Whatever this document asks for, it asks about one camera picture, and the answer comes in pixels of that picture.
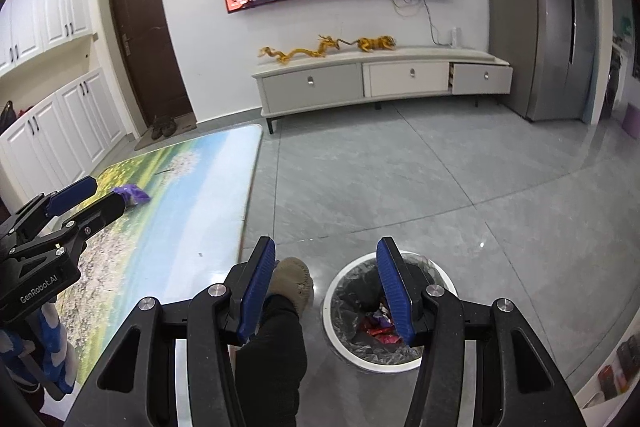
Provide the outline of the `purple wrapper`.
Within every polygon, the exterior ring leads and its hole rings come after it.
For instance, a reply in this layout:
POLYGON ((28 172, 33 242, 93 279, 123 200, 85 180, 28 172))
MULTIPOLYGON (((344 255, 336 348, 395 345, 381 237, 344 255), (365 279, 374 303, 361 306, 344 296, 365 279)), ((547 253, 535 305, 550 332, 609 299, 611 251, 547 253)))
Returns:
POLYGON ((122 198, 127 208, 137 207, 151 202, 151 196, 136 184, 115 186, 112 188, 112 192, 122 198))

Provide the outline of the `red snack wrapper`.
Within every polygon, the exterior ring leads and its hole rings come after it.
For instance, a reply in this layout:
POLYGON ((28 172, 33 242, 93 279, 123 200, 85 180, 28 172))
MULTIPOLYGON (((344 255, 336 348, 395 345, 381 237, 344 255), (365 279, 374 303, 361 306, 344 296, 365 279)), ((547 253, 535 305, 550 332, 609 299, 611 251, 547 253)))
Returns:
POLYGON ((384 314, 367 315, 363 319, 362 329, 363 332, 383 345, 396 345, 401 340, 396 333, 393 321, 384 314))

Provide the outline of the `beige slipper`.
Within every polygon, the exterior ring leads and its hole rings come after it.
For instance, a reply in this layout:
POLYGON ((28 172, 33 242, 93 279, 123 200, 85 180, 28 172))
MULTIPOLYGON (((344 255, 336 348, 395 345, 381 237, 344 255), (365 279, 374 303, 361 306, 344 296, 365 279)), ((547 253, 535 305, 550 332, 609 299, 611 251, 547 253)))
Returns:
POLYGON ((314 280, 306 263, 294 257, 280 260, 273 270, 268 295, 288 299, 301 317, 314 300, 314 280))

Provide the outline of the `black trouser leg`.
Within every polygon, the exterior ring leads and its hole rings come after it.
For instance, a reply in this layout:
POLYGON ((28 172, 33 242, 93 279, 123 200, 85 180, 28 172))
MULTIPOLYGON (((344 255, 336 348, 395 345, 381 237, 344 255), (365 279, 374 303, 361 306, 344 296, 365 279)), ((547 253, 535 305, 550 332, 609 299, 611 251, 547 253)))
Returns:
POLYGON ((247 426, 294 426, 307 370, 303 329, 293 303, 269 296, 258 333, 235 355, 235 388, 247 426))

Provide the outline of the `white shoe cabinet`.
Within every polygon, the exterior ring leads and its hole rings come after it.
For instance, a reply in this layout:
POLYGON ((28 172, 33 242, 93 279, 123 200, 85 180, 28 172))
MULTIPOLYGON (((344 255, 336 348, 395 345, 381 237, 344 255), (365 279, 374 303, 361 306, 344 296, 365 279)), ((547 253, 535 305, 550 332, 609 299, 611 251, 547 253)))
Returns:
POLYGON ((1 198, 11 210, 92 173, 125 136, 93 55, 88 0, 6 0, 1 8, 1 198))

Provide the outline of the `landscape print table mat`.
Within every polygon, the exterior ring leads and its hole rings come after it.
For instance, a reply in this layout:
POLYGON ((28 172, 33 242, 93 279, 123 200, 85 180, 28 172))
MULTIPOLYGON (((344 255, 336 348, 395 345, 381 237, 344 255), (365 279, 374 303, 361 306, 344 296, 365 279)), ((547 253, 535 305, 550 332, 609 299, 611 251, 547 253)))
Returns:
POLYGON ((80 279, 56 309, 78 358, 82 385, 144 297, 190 299, 238 262, 262 126, 247 124, 134 156, 106 168, 98 193, 134 184, 149 202, 90 239, 80 279))

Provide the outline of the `white tv cabinet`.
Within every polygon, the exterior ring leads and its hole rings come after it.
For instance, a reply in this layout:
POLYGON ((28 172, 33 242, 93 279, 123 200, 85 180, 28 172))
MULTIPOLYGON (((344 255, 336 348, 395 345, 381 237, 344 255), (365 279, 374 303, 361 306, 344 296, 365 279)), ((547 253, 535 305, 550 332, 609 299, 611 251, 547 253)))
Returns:
POLYGON ((288 115, 325 108, 429 98, 504 95, 511 65, 483 51, 400 48, 338 52, 260 66, 253 74, 268 126, 288 115))

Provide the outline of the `dark brown entrance door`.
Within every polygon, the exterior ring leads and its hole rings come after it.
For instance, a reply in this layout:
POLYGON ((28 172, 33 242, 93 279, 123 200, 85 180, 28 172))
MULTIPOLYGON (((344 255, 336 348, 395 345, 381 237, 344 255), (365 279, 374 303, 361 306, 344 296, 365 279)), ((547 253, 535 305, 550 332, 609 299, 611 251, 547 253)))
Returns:
POLYGON ((163 0, 110 0, 122 60, 145 124, 190 113, 163 0))

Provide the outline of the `golden dragon ornament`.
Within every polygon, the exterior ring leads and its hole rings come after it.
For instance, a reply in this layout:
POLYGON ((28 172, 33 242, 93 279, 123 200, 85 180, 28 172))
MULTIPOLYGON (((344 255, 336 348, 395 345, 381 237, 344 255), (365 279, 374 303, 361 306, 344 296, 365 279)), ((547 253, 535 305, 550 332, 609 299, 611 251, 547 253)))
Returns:
POLYGON ((280 64, 288 64, 296 55, 320 58, 327 57, 330 51, 339 51, 342 46, 357 48, 360 52, 371 53, 373 51, 393 51, 397 42, 392 36, 379 36, 374 38, 360 37, 354 41, 347 41, 342 38, 330 36, 320 36, 318 46, 311 50, 305 48, 295 48, 290 52, 273 49, 271 46, 264 46, 258 51, 258 57, 268 56, 274 58, 280 64))

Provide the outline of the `white router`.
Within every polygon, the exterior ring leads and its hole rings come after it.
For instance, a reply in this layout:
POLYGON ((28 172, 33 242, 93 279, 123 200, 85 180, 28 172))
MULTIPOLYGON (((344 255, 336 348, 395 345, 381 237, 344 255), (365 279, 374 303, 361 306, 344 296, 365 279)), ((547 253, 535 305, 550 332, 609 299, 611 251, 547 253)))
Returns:
POLYGON ((459 28, 459 27, 453 27, 453 28, 451 28, 451 31, 450 31, 450 38, 451 38, 451 46, 452 46, 453 48, 457 48, 457 47, 459 46, 459 40, 460 40, 460 37, 459 37, 459 30, 460 30, 460 28, 459 28))

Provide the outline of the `silver double door refrigerator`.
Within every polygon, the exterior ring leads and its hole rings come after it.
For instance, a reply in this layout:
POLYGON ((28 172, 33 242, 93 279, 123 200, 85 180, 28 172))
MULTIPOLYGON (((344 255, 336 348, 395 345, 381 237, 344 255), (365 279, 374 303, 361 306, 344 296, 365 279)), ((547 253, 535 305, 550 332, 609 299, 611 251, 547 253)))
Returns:
POLYGON ((596 55, 596 0, 489 0, 489 51, 510 63, 503 104, 529 121, 582 117, 596 55))

